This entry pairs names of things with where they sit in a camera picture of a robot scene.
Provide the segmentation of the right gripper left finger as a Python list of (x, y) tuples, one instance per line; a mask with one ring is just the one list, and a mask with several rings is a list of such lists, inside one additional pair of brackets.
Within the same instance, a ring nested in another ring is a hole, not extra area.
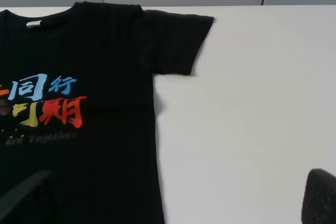
[(49, 176), (49, 170), (40, 170), (1, 196), (1, 221), (5, 219), (30, 193)]

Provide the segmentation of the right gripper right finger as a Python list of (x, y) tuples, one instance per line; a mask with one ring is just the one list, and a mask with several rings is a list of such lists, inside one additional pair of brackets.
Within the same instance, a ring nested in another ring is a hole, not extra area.
[(307, 177), (301, 222), (335, 224), (335, 176), (323, 169), (312, 169)]

